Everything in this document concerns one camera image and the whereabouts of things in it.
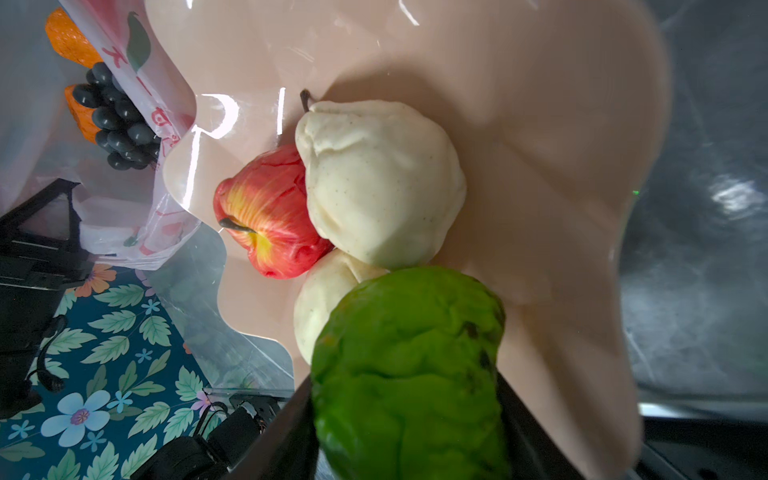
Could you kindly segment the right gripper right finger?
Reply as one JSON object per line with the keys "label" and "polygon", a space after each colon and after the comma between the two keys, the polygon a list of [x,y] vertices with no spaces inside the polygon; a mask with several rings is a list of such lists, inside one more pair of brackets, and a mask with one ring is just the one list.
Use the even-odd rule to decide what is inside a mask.
{"label": "right gripper right finger", "polygon": [[497,398],[513,479],[584,480],[500,373]]}

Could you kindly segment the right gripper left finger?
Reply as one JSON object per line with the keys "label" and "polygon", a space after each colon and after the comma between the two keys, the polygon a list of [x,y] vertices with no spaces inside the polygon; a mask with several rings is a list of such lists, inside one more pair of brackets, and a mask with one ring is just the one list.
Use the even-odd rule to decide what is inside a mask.
{"label": "right gripper left finger", "polygon": [[312,480],[320,452],[309,377],[227,475],[245,480]]}

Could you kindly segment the fake green apple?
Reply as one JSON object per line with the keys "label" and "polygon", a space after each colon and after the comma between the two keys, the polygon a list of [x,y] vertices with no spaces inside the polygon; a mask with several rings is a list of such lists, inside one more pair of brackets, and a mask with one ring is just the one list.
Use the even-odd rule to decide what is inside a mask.
{"label": "fake green apple", "polygon": [[311,363],[314,425],[340,479],[508,479],[497,398],[506,313],[477,279],[425,266],[366,281]]}

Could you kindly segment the fake beige garlic bulb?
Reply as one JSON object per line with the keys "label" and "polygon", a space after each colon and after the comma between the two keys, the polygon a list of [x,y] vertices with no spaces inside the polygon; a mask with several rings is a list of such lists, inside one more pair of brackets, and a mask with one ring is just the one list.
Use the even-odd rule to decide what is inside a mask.
{"label": "fake beige garlic bulb", "polygon": [[295,339],[307,364],[311,364],[316,340],[341,299],[360,283],[387,273],[339,249],[325,255],[308,271],[293,312]]}

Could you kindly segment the fake red apple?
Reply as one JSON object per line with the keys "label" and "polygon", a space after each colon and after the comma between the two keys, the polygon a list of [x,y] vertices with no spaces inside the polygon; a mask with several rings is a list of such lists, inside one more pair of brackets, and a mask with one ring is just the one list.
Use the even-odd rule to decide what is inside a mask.
{"label": "fake red apple", "polygon": [[213,209],[219,226],[267,278],[298,277],[333,250],[309,218],[305,166],[294,145],[266,152],[223,180]]}

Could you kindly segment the fake beige ginger root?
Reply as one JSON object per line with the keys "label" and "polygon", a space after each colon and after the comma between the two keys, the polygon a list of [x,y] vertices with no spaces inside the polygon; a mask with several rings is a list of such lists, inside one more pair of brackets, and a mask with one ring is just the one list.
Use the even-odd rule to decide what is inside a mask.
{"label": "fake beige ginger root", "polygon": [[446,131],[397,101],[314,101],[307,90],[300,99],[295,144],[318,234],[376,267],[430,262],[467,193]]}

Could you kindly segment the pink plastic bag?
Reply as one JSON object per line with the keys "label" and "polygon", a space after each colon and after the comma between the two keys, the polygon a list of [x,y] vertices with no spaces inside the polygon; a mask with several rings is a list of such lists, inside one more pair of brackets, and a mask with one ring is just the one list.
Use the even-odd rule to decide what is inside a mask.
{"label": "pink plastic bag", "polygon": [[86,251],[161,267],[199,227],[162,178],[194,113],[144,2],[2,3],[3,212],[71,181]]}

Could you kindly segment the pink wavy bowl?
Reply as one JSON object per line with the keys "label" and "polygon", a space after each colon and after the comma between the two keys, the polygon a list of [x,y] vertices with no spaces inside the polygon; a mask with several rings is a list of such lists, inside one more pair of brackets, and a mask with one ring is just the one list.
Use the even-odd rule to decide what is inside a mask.
{"label": "pink wavy bowl", "polygon": [[468,183],[436,262],[503,299],[500,373],[584,477],[636,462],[618,259],[671,103],[643,3],[150,1],[146,13],[196,98],[163,168],[183,208],[214,226],[217,185],[292,140],[302,90],[419,110]]}

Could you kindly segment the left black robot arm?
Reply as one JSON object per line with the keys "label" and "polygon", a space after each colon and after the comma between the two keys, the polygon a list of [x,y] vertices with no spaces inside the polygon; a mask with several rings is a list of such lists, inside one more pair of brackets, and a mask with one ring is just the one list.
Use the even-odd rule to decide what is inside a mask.
{"label": "left black robot arm", "polygon": [[[68,324],[57,308],[69,288],[92,271],[80,243],[80,217],[73,205],[78,184],[57,179],[1,217],[1,418],[10,419],[41,403],[32,378],[50,392],[64,380],[46,366],[53,341]],[[68,234],[55,239],[22,230],[51,202],[66,199]]]}

